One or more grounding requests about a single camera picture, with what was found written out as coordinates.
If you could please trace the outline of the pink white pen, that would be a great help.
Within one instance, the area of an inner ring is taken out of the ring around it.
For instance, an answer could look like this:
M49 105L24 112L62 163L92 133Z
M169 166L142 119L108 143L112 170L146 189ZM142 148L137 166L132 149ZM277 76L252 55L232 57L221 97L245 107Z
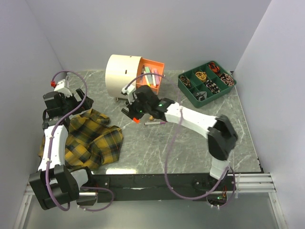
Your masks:
M145 73L146 73L146 71L145 71L145 65L143 65L143 66L142 66L142 74L145 74Z

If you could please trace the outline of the round beige drawer cabinet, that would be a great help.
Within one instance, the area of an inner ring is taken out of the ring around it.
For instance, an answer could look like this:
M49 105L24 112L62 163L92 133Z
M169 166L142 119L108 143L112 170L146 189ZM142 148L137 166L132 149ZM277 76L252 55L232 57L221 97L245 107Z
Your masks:
M109 96L125 99L126 96L121 94L122 88L142 74L145 67L152 73L163 74L165 64L141 56L111 55L105 70L105 84Z

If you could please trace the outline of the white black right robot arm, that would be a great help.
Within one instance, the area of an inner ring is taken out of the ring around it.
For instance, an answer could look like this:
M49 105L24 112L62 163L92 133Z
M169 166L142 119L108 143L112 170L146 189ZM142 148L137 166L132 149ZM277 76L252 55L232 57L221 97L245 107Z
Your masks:
M209 153L212 156L209 184L214 190L220 190L226 183L223 172L229 167L229 155L235 148L238 135L229 118L205 115L180 105L168 98L158 96L147 85L136 88L126 85L121 94L128 99L127 109L122 112L135 122L150 114L164 122L180 124L205 137Z

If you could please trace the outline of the orange black highlighter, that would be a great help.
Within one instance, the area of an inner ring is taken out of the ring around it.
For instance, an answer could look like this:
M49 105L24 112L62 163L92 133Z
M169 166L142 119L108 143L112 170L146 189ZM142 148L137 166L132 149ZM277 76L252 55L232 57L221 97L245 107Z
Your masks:
M132 120L133 120L135 123L137 123L137 124L140 122L140 120L137 119L137 118L135 118L135 117L134 117Z

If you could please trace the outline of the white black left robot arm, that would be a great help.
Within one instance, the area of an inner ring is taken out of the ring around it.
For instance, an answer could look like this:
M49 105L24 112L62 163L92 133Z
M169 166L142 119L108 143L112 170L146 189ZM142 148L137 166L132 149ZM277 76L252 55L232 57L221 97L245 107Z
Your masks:
M80 189L89 192L95 187L95 179L88 167L70 171L65 165L65 147L69 132L70 115L76 115L92 107L93 100L82 89L74 95L52 91L43 96L42 128L44 147L37 172L30 174L30 186L43 210L70 204L80 197Z

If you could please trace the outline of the yellow marker pen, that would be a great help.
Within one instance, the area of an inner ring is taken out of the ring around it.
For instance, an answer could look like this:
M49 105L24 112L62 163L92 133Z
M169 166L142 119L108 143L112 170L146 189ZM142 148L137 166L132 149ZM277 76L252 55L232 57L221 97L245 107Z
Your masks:
M148 84L149 86L154 86L154 78L152 77L151 74L146 75L145 78L146 78L146 80L147 80L147 82L148 82L147 84Z

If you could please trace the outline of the lilac highlighter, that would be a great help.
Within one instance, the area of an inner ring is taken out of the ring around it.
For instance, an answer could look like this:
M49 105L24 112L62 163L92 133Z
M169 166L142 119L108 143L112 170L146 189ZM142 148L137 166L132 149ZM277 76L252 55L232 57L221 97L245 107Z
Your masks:
M156 68L154 68L153 70L153 73L154 73L154 86L159 86L160 84L160 77L159 77L159 73L158 73L158 70Z

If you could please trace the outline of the mint green highlighter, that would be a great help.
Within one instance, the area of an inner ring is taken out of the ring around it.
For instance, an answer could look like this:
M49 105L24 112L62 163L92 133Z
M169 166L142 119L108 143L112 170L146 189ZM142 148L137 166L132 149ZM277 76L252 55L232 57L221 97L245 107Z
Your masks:
M148 66L145 67L145 71L146 71L147 75L151 74L151 70Z

